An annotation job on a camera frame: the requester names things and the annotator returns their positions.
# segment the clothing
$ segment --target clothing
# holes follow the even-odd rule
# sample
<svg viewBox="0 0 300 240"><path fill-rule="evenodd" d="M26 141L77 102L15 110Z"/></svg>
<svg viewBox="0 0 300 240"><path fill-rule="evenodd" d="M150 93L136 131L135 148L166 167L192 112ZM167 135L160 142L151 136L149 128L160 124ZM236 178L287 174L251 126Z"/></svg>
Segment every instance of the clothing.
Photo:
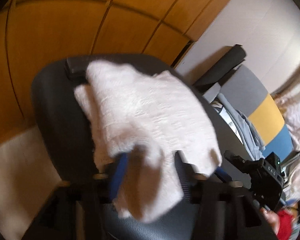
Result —
<svg viewBox="0 0 300 240"><path fill-rule="evenodd" d="M217 111L217 113L222 117L222 119L229 125L229 127L234 132L234 134L237 136L239 141L243 144L241 136L239 134L239 131L238 131L237 127L235 126L234 122L232 121L226 108L217 100L213 101L211 103L211 106L214 108L214 110Z"/></svg>
<svg viewBox="0 0 300 240"><path fill-rule="evenodd" d="M153 77L129 64L91 62L90 85L74 91L91 123L99 170L121 152L128 167L114 205L120 217L152 222L183 196L174 153L183 151L197 173L210 176L222 156L213 125L201 103L178 78Z"/></svg>
<svg viewBox="0 0 300 240"><path fill-rule="evenodd" d="M288 182L283 190L287 200L300 200L300 153L299 157L290 166Z"/></svg>
<svg viewBox="0 0 300 240"><path fill-rule="evenodd" d="M289 214L285 210L280 210L278 213L280 226L277 238L279 240L288 240L292 233L292 217L293 215Z"/></svg>
<svg viewBox="0 0 300 240"><path fill-rule="evenodd" d="M253 124L247 121L248 118L243 113L236 111L223 94L219 93L217 98L224 105L233 123L237 127L242 139L242 143L249 153L251 159L254 161L264 158L261 150L265 149L265 145Z"/></svg>
<svg viewBox="0 0 300 240"><path fill-rule="evenodd" d="M290 132L294 150L300 151L300 72L274 99Z"/></svg>

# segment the armrest pad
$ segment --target armrest pad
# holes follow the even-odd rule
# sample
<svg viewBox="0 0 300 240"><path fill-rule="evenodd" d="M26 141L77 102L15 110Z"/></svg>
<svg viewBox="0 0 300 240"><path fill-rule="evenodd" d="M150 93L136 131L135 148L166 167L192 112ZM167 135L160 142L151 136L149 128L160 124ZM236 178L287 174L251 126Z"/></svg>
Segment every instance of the armrest pad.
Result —
<svg viewBox="0 0 300 240"><path fill-rule="evenodd" d="M93 60L91 56L68 57L66 59L66 75L68 79L73 80L86 76L86 70L89 63Z"/></svg>
<svg viewBox="0 0 300 240"><path fill-rule="evenodd" d="M220 87L219 83L217 82L203 94L203 97L208 101L209 104L211 104L211 102L219 94L220 89L221 89L221 87Z"/></svg>
<svg viewBox="0 0 300 240"><path fill-rule="evenodd" d="M215 63L195 83L194 87L200 92L205 92L214 83L218 82L225 74L244 61L246 52L241 45L235 44L221 59Z"/></svg>

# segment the wall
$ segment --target wall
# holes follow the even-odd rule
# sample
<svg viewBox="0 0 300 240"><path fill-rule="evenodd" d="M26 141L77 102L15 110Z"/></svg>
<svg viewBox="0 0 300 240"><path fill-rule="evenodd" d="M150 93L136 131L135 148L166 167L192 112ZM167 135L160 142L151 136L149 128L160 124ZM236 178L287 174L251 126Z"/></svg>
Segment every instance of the wall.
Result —
<svg viewBox="0 0 300 240"><path fill-rule="evenodd" d="M171 65L228 2L9 0L0 12L0 143L34 124L31 82L50 62L144 53Z"/></svg>
<svg viewBox="0 0 300 240"><path fill-rule="evenodd" d="M234 44L272 93L300 66L300 10L292 0L231 0L177 71L193 83Z"/></svg>

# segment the black leather seat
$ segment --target black leather seat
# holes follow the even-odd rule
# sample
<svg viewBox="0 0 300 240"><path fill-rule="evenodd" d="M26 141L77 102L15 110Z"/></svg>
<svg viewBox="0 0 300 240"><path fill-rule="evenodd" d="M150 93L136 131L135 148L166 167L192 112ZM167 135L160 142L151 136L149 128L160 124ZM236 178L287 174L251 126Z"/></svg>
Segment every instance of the black leather seat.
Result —
<svg viewBox="0 0 300 240"><path fill-rule="evenodd" d="M84 69L90 61L98 58L116 63L130 63L138 71L149 75L169 70L186 84L176 71L152 56L108 54L75 59L79 59L79 67ZM53 165L63 180L79 182L91 178L98 170L93 162L94 144L91 140L89 121L73 94L74 87L85 82L85 79L69 79L65 65L64 59L42 69L33 80L31 98L35 118ZM221 153L230 150L244 159L250 159L230 127L194 88L189 85L188 87L202 103L212 121ZM241 180L245 186L250 187L250 177L240 173L227 160L223 160L222 168L233 179ZM106 228L112 236L120 240L190 239L197 211L197 205L183 200L158 221L141 224L134 219L120 220L112 205L104 205Z"/></svg>

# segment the red object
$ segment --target red object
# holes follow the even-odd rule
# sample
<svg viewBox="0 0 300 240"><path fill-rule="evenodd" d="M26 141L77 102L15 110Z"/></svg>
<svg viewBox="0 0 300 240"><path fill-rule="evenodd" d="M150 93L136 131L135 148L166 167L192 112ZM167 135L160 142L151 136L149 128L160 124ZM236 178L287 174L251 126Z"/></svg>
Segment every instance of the red object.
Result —
<svg viewBox="0 0 300 240"><path fill-rule="evenodd" d="M292 233L292 215L287 213L285 210L280 210L277 214L280 219L280 226L277 237L279 240L288 240Z"/></svg>

